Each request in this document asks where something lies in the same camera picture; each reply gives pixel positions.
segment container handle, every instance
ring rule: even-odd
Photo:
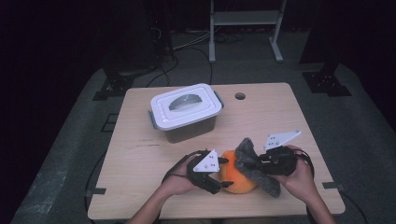
[[[158,128],[157,128],[157,125],[156,125],[156,123],[155,123],[155,118],[154,118],[154,115],[152,114],[151,111],[148,111],[148,117],[149,117],[149,121],[151,121],[152,127],[153,127],[155,130],[157,130]]]
[[[216,91],[213,91],[213,92],[215,93],[216,97],[218,97],[218,100],[219,100],[220,103],[221,103],[221,108],[224,108],[224,102],[221,100],[219,94],[218,94]]]
[[[169,110],[175,110],[177,109],[180,105],[182,104],[193,104],[193,103],[200,103],[202,102],[201,97],[196,94],[187,94],[187,95],[182,95],[178,97],[176,100],[174,100],[170,105],[169,105]]]

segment container lid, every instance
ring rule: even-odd
[[[154,96],[151,109],[157,128],[169,131],[216,116],[222,104],[210,86],[201,83]]]

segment forearm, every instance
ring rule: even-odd
[[[335,224],[334,217],[319,195],[305,204],[318,224]]]
[[[160,214],[163,205],[171,195],[163,192],[159,187],[143,204],[134,216],[128,220],[127,224],[151,224],[155,218]]]

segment shelf leg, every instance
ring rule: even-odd
[[[214,1],[210,0],[210,39],[209,39],[209,61],[214,63],[215,56],[215,21],[213,15],[215,13]]]
[[[276,61],[278,63],[282,63],[283,62],[283,57],[282,57],[282,54],[280,53],[280,50],[279,50],[279,47],[277,46],[276,41],[277,41],[277,37],[279,36],[280,26],[282,24],[283,15],[285,13],[286,3],[287,3],[287,0],[283,0],[282,1],[282,5],[280,7],[279,13],[277,14],[274,36],[271,36],[269,38],[270,39],[271,48],[272,48],[272,50],[273,50],[273,52],[275,54]]]

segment white metal shelf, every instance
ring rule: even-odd
[[[279,10],[267,11],[219,11],[215,12],[214,0],[210,1],[210,40],[209,61],[216,61],[215,56],[215,26],[217,25],[261,25],[274,24],[274,35],[269,37],[270,45],[275,54],[276,61],[283,62],[283,57],[277,46],[277,37],[282,23],[287,0],[282,0]]]
[[[215,12],[214,25],[261,25],[276,24],[279,11],[232,11]]]

